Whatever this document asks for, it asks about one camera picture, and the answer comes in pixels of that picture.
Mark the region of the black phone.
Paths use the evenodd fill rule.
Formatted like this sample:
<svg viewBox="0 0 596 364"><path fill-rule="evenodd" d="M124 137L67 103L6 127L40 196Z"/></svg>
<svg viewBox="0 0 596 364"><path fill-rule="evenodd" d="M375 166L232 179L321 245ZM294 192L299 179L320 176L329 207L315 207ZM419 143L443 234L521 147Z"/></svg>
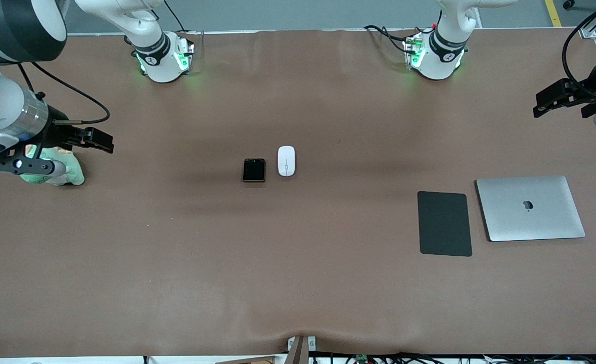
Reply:
<svg viewBox="0 0 596 364"><path fill-rule="evenodd" d="M266 160L263 158L247 158L243 161L242 181L248 184L265 182Z"/></svg>

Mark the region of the white computer mouse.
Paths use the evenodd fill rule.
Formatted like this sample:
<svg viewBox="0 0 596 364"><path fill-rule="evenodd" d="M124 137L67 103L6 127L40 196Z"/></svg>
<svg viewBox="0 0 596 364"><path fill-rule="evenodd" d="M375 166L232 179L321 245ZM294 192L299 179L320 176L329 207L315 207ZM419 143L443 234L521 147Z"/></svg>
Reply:
<svg viewBox="0 0 596 364"><path fill-rule="evenodd" d="M277 152L277 166L279 175L291 177L296 171L296 152L291 146L279 147Z"/></svg>

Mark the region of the black mouse pad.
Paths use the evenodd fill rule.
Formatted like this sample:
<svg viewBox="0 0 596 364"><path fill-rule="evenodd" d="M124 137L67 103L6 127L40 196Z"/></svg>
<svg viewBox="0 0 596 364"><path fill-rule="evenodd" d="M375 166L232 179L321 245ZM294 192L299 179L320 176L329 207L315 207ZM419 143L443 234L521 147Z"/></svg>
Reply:
<svg viewBox="0 0 596 364"><path fill-rule="evenodd" d="M473 256L466 195L418 191L417 203L420 253Z"/></svg>

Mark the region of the green dinosaur plush toy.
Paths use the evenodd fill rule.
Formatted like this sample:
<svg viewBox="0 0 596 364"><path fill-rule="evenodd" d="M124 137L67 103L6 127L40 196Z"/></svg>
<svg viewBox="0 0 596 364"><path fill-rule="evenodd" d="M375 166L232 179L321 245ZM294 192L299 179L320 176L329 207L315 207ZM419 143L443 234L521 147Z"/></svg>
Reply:
<svg viewBox="0 0 596 364"><path fill-rule="evenodd" d="M61 147L43 148L37 160L58 161L65 166L65 173L57 177L32 174L20 175L21 179L29 184L50 184L61 187L64 185L82 185L85 182L80 161L72 151Z"/></svg>

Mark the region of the silver closed laptop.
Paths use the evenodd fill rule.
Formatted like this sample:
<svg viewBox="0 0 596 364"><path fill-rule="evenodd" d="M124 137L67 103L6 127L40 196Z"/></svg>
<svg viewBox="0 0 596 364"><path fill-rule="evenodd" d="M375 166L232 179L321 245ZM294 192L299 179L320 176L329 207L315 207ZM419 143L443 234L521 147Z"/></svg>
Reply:
<svg viewBox="0 0 596 364"><path fill-rule="evenodd" d="M492 242L586 235L563 175L477 179L476 186Z"/></svg>

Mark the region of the brown table cover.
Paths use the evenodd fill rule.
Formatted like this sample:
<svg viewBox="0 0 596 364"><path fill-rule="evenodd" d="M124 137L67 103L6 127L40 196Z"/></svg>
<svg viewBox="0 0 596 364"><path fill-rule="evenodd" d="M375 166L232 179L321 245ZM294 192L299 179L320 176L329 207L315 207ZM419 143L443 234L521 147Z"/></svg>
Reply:
<svg viewBox="0 0 596 364"><path fill-rule="evenodd" d="M596 126L532 113L569 33L477 30L445 81L367 31L193 35L169 84L121 37L70 38L44 67L110 109L115 152L76 150L79 187L0 173L0 357L265 355L299 334L596 354ZM554 175L585 237L490 241L476 180ZM467 196L473 256L420 253L418 191Z"/></svg>

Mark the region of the brown wooden board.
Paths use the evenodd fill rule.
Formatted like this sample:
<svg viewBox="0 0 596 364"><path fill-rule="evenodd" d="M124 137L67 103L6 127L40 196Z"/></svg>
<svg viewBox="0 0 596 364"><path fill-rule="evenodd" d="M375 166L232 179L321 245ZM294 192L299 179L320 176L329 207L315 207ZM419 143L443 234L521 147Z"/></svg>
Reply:
<svg viewBox="0 0 596 364"><path fill-rule="evenodd" d="M215 362L215 364L277 364L277 358L278 357L275 355L257 356L250 358L231 359L228 361L219 361Z"/></svg>

